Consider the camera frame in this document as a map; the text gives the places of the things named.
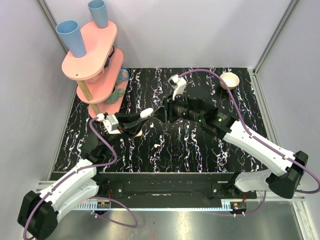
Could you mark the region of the beige earbud charging case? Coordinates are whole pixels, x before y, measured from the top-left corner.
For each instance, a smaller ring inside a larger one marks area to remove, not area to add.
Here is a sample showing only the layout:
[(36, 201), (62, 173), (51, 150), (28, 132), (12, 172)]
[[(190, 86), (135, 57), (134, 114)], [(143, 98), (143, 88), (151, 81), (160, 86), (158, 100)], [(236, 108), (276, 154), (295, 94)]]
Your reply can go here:
[(138, 132), (138, 134), (135, 136), (135, 137), (141, 137), (143, 135), (143, 131), (142, 130), (140, 130), (139, 132)]

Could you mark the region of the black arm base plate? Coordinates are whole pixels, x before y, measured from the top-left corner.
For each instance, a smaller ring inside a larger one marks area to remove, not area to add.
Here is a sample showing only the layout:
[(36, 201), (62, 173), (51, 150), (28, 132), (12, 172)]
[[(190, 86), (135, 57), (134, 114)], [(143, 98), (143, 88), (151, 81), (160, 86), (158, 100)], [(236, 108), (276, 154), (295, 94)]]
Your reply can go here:
[(103, 193), (130, 209), (205, 210), (222, 208), (222, 200), (257, 199), (254, 190), (233, 187), (233, 173), (101, 173)]

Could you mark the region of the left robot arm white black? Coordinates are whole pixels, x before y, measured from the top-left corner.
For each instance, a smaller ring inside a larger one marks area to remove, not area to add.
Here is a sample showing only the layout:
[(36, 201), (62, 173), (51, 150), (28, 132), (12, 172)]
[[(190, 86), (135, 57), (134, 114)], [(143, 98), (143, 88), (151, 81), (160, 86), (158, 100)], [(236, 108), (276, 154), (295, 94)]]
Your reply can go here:
[(45, 240), (70, 211), (82, 203), (97, 200), (88, 210), (100, 217), (116, 198), (122, 195), (122, 183), (113, 183), (102, 171), (115, 164), (117, 153), (109, 142), (95, 129), (95, 121), (102, 122), (113, 136), (142, 135), (142, 127), (153, 114), (152, 108), (140, 113), (99, 113), (88, 125), (92, 132), (86, 142), (84, 156), (64, 176), (39, 192), (29, 191), (22, 200), (17, 222), (23, 227), (24, 240)]

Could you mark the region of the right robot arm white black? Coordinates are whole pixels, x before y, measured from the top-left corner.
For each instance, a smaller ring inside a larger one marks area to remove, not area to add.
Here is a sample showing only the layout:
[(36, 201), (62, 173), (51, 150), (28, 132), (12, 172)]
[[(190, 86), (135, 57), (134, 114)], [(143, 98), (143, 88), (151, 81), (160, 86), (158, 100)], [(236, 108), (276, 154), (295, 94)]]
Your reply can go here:
[(243, 124), (235, 114), (206, 105), (199, 98), (166, 97), (153, 115), (165, 123), (178, 119), (199, 123), (208, 135), (241, 148), (267, 167), (263, 171), (235, 173), (227, 185), (230, 197), (236, 199), (249, 191), (272, 191), (285, 199), (294, 196), (304, 174), (302, 167), (309, 158), (305, 152), (281, 148)]

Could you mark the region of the white earbud charging case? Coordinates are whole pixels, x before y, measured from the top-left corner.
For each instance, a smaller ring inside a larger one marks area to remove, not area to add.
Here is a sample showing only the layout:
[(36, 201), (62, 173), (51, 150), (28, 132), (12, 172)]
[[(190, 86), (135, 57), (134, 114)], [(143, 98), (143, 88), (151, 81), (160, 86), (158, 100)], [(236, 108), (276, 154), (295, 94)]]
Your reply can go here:
[(142, 110), (139, 114), (141, 119), (149, 118), (153, 114), (154, 110), (153, 108), (147, 108), (145, 110)]

